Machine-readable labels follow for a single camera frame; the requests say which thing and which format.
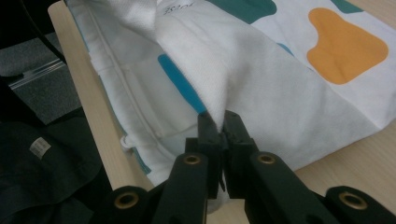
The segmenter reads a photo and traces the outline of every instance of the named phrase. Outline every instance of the wooden table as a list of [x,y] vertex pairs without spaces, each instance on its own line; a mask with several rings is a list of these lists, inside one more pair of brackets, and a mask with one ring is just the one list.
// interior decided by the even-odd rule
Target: wooden table
[[[396,0],[350,0],[396,29]],[[90,57],[75,22],[63,2],[53,4],[49,14],[61,42],[79,99],[88,117],[93,137],[113,189],[134,185],[152,188],[134,158],[120,146],[120,126],[92,68]],[[385,130],[296,171],[313,191],[346,185],[360,189],[396,214],[396,121]],[[243,201],[227,203],[207,223],[248,223]]]

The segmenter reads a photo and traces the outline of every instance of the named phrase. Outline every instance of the teal pattern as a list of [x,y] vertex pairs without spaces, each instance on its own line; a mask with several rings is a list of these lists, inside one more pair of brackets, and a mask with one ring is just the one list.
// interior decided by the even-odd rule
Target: teal pattern
[[143,173],[145,175],[148,175],[149,173],[151,173],[151,169],[145,164],[145,162],[142,160],[142,158],[139,155],[139,152],[137,151],[137,148],[133,147],[132,151],[135,154],[136,160],[140,165],[140,168],[142,169]]
[[359,7],[355,7],[354,5],[348,3],[345,0],[332,0],[332,2],[338,7],[338,9],[340,9],[340,11],[346,14],[363,11]]
[[292,56],[294,56],[294,54],[291,52],[291,50],[286,47],[284,44],[281,43],[277,43],[280,47],[282,47],[282,49],[284,49],[287,53],[291,54]]
[[276,4],[272,0],[208,0],[208,2],[248,24],[276,13]]
[[166,55],[162,54],[158,57],[163,71],[168,75],[169,79],[175,84],[178,91],[184,97],[184,99],[195,109],[198,114],[206,111],[204,103],[202,103],[195,89],[192,87],[190,82],[184,77],[177,66],[172,60]]

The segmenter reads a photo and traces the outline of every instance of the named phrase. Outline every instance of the metal grommet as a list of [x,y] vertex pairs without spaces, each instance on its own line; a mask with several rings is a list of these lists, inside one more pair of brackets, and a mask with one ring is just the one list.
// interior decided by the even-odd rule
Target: metal grommet
[[184,158],[183,161],[188,165],[195,165],[201,162],[201,158],[199,158],[198,156],[187,156]]
[[129,191],[117,196],[114,205],[119,209],[127,209],[135,206],[138,201],[139,195],[134,191]]
[[274,157],[266,154],[261,154],[257,159],[259,160],[259,162],[264,164],[273,164],[275,162]]
[[359,197],[356,194],[343,192],[338,195],[338,198],[343,202],[345,205],[357,209],[357,210],[364,210],[368,207],[366,201],[363,198]]

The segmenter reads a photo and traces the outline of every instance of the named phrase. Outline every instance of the clothing label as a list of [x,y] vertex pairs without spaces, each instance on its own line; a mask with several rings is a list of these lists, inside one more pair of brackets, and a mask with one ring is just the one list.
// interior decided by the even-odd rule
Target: clothing label
[[44,154],[46,154],[48,149],[50,149],[50,144],[42,137],[37,138],[29,148],[29,150],[40,160],[43,158]]

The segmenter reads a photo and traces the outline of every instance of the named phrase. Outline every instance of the black cable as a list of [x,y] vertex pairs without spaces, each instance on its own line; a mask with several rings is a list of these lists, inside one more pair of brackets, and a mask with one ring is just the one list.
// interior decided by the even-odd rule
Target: black cable
[[32,17],[30,16],[29,11],[27,10],[25,4],[23,3],[23,0],[20,0],[20,5],[22,7],[22,10],[24,12],[24,14],[26,15],[28,21],[29,21],[29,25],[32,28],[32,31],[35,33],[35,35],[41,40],[41,42],[43,42],[43,44],[50,50],[52,51],[52,53],[54,53],[62,62],[64,62],[65,64],[67,64],[66,59],[64,58],[64,56],[62,55],[62,53],[57,50],[50,42],[49,40],[41,33],[41,31],[38,29],[37,25],[35,24],[35,22],[33,21]]

